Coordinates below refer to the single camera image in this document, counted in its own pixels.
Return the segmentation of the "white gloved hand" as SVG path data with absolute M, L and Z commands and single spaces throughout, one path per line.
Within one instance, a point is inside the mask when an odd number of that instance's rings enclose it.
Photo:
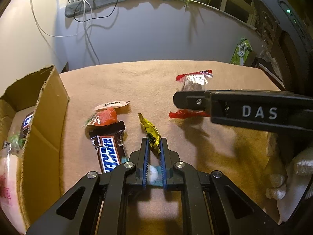
M 269 160 L 264 174 L 265 195 L 276 200 L 280 221 L 285 222 L 291 217 L 302 196 L 306 200 L 312 197 L 312 185 L 309 185 L 312 176 L 312 147 L 299 153 L 286 166 L 276 150 L 268 149 L 266 155 Z

